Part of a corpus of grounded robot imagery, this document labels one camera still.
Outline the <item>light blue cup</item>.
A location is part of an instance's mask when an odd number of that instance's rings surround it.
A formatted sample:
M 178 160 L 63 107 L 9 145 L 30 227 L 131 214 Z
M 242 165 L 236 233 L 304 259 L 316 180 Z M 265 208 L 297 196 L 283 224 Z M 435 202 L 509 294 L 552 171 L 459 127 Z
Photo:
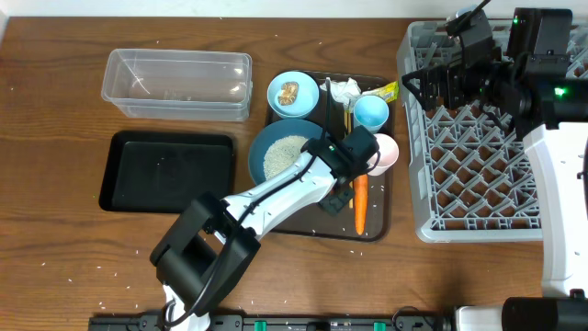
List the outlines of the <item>light blue cup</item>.
M 390 109 L 384 99 L 378 96 L 363 96 L 357 100 L 353 109 L 354 127 L 364 127 L 377 133 L 388 121 Z

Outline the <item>pink cup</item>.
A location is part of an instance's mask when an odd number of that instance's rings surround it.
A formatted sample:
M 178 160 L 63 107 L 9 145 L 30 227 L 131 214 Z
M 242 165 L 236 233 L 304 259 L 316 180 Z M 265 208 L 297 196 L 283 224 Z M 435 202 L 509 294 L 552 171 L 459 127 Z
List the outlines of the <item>pink cup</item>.
M 398 160 L 400 150 L 396 141 L 389 135 L 376 133 L 375 137 L 379 145 L 379 151 L 368 160 L 369 176 L 377 177 L 384 174 Z

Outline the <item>white rice pile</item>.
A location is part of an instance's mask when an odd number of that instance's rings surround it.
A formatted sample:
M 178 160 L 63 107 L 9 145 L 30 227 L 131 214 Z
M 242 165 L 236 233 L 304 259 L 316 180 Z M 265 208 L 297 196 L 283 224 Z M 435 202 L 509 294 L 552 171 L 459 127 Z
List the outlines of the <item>white rice pile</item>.
M 275 177 L 291 166 L 307 141 L 303 136 L 290 135 L 272 143 L 264 156 L 263 170 L 266 179 Z

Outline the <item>large dark blue plate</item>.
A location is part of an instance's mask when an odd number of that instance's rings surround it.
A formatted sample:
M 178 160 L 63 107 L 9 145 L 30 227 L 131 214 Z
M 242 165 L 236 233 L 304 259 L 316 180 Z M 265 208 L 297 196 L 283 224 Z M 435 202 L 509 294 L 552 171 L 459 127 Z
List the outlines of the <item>large dark blue plate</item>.
M 249 174 L 256 185 L 266 180 L 265 155 L 269 147 L 279 139 L 290 135 L 306 139 L 319 138 L 322 128 L 307 120 L 279 120 L 266 126 L 254 139 L 248 155 Z

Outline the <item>small light blue bowl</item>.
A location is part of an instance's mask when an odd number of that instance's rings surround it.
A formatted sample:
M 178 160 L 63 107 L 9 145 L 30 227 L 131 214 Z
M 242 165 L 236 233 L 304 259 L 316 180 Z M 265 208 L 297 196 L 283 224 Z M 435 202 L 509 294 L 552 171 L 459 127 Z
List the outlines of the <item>small light blue bowl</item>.
M 280 106 L 277 96 L 281 86 L 290 81 L 299 84 L 296 101 L 290 106 Z M 282 119 L 305 119 L 317 106 L 320 97 L 319 87 L 312 77 L 300 71 L 288 71 L 277 75 L 267 89 L 267 102 Z

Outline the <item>brown food scrap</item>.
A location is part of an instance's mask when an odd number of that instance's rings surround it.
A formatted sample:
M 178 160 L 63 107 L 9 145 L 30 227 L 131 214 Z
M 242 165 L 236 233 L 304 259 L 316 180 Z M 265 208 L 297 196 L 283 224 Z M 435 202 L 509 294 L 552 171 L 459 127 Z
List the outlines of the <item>brown food scrap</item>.
M 280 106 L 292 105 L 299 93 L 299 84 L 295 81 L 286 82 L 281 86 L 281 91 L 277 96 L 277 101 Z

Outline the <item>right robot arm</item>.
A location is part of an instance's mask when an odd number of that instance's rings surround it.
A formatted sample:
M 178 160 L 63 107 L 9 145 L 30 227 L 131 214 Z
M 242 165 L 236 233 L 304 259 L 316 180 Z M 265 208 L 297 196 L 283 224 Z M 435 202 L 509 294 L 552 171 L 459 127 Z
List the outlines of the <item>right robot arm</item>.
M 571 24 L 569 9 L 518 7 L 507 49 L 500 51 L 477 6 L 445 24 L 459 44 L 456 58 L 401 79 L 426 111 L 479 100 L 509 114 L 536 181 L 542 296 L 460 307 L 449 324 L 452 330 L 587 326 L 587 84 L 566 75 Z

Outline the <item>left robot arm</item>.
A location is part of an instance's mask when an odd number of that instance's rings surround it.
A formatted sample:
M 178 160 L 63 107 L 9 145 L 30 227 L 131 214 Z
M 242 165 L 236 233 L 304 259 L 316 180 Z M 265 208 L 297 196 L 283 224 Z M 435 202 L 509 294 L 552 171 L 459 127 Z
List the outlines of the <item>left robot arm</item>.
M 164 330 L 205 330 L 209 312 L 235 288 L 261 239 L 297 211 L 317 204 L 337 215 L 353 197 L 351 181 L 379 158 L 374 134 L 358 127 L 343 140 L 308 140 L 286 170 L 243 193 L 205 193 L 176 219 L 150 255 L 167 295 Z

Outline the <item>grey dishwasher rack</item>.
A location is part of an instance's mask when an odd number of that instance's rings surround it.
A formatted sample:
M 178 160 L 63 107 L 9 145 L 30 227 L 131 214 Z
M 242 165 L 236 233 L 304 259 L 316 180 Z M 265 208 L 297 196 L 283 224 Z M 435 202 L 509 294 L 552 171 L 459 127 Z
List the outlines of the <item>grey dishwasher rack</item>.
M 477 100 L 424 111 L 410 91 L 400 97 L 417 235 L 428 243 L 541 240 L 535 181 L 509 115 Z

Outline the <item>orange carrot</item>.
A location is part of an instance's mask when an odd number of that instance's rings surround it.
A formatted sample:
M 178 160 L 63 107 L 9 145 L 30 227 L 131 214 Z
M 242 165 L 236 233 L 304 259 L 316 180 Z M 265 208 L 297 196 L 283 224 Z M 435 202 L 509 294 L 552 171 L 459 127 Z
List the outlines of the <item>orange carrot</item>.
M 354 180 L 354 209 L 356 233 L 361 235 L 365 232 L 367 208 L 368 208 L 368 176 L 362 175 Z

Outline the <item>yellow green snack wrapper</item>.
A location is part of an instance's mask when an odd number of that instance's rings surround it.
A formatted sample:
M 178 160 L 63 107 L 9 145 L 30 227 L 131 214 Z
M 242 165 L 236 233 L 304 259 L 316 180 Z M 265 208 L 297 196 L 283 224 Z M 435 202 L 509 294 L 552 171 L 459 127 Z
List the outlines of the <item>yellow green snack wrapper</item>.
M 399 95 L 399 84 L 391 82 L 385 86 L 376 89 L 368 90 L 362 93 L 363 96 L 376 96 L 382 98 L 386 103 L 395 101 Z

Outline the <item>crumpled white napkin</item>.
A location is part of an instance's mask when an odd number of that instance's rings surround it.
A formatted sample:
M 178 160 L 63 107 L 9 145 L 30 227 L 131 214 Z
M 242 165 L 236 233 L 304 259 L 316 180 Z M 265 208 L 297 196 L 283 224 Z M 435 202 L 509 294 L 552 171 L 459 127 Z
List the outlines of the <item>crumpled white napkin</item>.
M 330 88 L 334 101 L 342 104 L 345 111 L 361 97 L 361 89 L 353 78 L 348 78 L 344 82 L 332 82 Z

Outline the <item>brown serving tray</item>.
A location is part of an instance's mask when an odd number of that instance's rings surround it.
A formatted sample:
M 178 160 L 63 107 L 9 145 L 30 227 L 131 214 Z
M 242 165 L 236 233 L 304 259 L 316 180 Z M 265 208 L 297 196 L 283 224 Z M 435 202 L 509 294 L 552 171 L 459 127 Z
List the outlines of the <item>brown serving tray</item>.
M 325 82 L 330 77 L 334 82 L 346 81 L 353 78 L 357 81 L 359 88 L 363 91 L 385 86 L 389 80 L 377 76 L 356 75 L 356 74 L 334 74 L 325 72 L 313 72 L 307 70 L 295 70 L 308 74 L 317 85 Z M 314 108 L 309 117 L 305 120 L 322 127 L 326 107 L 326 93 L 320 91 L 318 105 Z M 388 104 L 390 115 L 388 121 L 379 130 L 393 137 L 394 133 L 394 104 Z M 276 112 L 267 106 L 266 126 L 282 120 Z M 328 124 L 328 132 L 339 139 L 344 137 L 344 108 L 341 104 L 334 102 Z M 390 229 L 391 216 L 391 189 L 392 174 L 387 170 L 384 174 L 372 177 L 368 176 L 368 204 L 365 232 L 361 235 L 356 233 L 355 210 L 345 207 L 336 217 L 332 217 L 322 211 L 318 204 L 312 204 L 297 211 L 279 226 L 273 229 L 274 233 L 294 234 L 303 236 L 314 236 L 338 240 L 349 240 L 358 242 L 377 242 L 384 237 Z

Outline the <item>black tray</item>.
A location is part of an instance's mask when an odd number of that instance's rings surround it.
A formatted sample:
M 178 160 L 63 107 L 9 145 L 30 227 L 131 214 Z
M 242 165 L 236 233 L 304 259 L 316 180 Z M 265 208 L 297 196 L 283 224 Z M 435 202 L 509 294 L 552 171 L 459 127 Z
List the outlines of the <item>black tray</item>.
M 229 195 L 232 138 L 177 131 L 113 135 L 98 199 L 104 211 L 180 213 L 204 193 Z

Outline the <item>clear plastic bin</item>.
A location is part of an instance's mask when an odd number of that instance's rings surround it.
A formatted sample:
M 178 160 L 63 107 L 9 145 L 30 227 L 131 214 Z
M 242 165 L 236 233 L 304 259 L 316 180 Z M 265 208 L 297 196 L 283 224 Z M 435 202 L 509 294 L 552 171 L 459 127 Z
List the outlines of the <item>clear plastic bin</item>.
M 247 53 L 115 49 L 101 97 L 129 118 L 244 121 L 253 94 Z

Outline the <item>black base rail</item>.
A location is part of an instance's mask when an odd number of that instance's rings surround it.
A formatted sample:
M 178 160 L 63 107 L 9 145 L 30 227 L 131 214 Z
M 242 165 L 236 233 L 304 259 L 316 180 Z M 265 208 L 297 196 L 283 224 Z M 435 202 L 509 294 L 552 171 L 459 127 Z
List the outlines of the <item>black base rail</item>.
M 89 331 L 164 330 L 161 315 L 155 311 L 141 315 L 106 316 L 89 319 Z M 391 317 L 296 317 L 241 316 L 219 314 L 210 318 L 210 331 L 455 331 L 450 316 L 434 316 L 415 308 L 401 309 Z

